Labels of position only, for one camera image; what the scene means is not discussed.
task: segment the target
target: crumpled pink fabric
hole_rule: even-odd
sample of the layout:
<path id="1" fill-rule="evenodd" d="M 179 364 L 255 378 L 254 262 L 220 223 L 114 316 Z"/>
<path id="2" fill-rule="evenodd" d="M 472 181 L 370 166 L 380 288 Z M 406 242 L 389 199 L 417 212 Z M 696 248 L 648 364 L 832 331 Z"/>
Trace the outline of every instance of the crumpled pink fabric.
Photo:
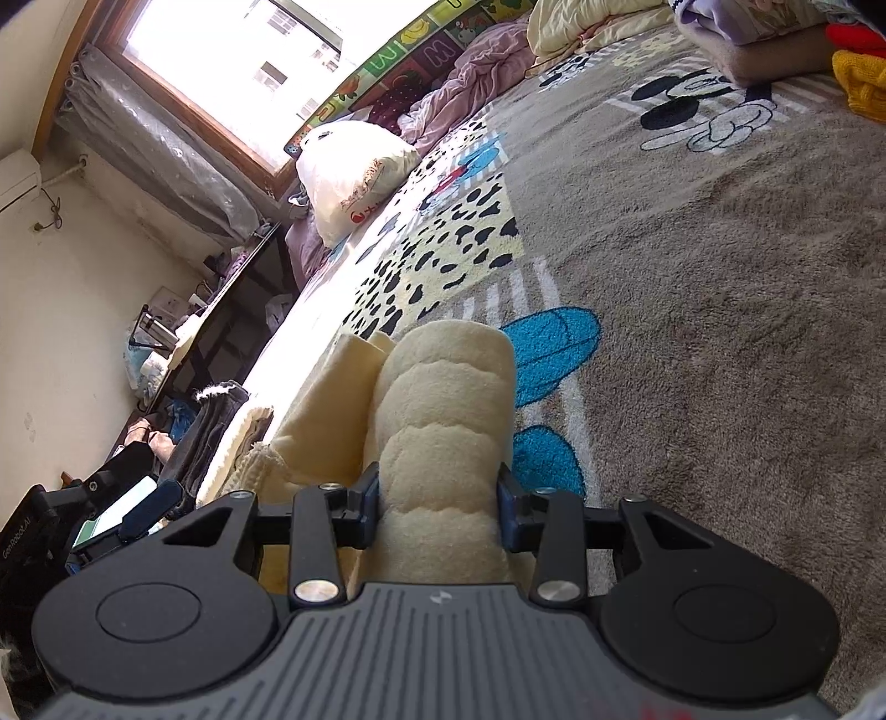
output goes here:
<path id="1" fill-rule="evenodd" d="M 425 95 L 397 122 L 401 137 L 423 157 L 459 122 L 523 80 L 535 55 L 526 41 L 529 14 L 483 32 L 439 90 Z"/>

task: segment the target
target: gray curtain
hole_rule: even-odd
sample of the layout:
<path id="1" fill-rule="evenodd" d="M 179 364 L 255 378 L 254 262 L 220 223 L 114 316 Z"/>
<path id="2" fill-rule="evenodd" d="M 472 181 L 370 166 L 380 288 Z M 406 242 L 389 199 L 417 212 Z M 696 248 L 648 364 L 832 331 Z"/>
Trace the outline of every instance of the gray curtain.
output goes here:
<path id="1" fill-rule="evenodd" d="M 98 48 L 71 66 L 56 123 L 221 246 L 285 212 Z"/>

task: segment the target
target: silver screw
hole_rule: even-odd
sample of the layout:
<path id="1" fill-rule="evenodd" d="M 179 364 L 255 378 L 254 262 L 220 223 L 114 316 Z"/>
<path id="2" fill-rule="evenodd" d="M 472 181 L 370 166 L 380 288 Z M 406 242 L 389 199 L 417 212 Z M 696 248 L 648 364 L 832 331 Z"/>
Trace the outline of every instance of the silver screw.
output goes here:
<path id="1" fill-rule="evenodd" d="M 338 595 L 338 586 L 329 580 L 306 580 L 295 587 L 295 597 L 302 602 L 326 602 L 336 595 Z"/>
<path id="2" fill-rule="evenodd" d="M 569 580 L 548 580 L 539 585 L 538 593 L 547 602 L 572 602 L 581 594 L 581 589 Z"/>

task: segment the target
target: white plastic bag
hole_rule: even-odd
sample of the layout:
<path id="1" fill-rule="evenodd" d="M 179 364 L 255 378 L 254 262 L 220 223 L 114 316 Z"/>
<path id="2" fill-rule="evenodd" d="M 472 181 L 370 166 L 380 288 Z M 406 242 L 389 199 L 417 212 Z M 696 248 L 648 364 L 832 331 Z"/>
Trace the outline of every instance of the white plastic bag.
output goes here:
<path id="1" fill-rule="evenodd" d="M 403 183 L 418 151 L 369 122 L 339 121 L 314 128 L 301 140 L 299 179 L 314 207 L 317 230 L 335 247 Z"/>

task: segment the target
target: brown pillow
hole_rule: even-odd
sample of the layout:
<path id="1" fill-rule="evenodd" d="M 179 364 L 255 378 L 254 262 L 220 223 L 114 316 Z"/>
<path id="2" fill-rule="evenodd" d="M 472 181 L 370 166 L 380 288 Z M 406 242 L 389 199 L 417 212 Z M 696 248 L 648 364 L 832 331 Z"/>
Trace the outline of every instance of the brown pillow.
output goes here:
<path id="1" fill-rule="evenodd" d="M 831 72 L 831 58 L 837 50 L 825 36 L 823 25 L 749 45 L 733 45 L 695 22 L 678 22 L 677 27 L 740 88 L 791 75 Z"/>

